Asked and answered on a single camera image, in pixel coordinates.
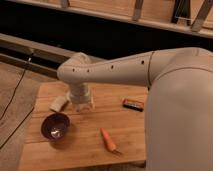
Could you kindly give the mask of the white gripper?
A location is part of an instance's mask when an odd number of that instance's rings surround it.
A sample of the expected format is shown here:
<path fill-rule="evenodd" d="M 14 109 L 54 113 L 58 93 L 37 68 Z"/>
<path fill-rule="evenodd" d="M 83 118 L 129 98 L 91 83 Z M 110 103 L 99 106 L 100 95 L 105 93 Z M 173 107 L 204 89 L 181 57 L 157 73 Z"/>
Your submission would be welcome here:
<path fill-rule="evenodd" d="M 67 99 L 77 112 L 91 110 L 94 107 L 91 89 L 87 83 L 70 84 Z"/>

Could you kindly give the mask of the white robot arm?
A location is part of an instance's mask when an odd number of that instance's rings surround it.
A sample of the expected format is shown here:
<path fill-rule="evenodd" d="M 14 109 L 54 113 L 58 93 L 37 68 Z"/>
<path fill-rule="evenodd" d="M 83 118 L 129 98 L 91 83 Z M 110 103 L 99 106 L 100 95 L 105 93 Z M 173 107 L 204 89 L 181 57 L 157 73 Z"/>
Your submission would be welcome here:
<path fill-rule="evenodd" d="M 213 52 L 185 47 L 92 63 L 76 53 L 57 70 L 74 103 L 89 83 L 146 86 L 147 171 L 213 171 Z"/>

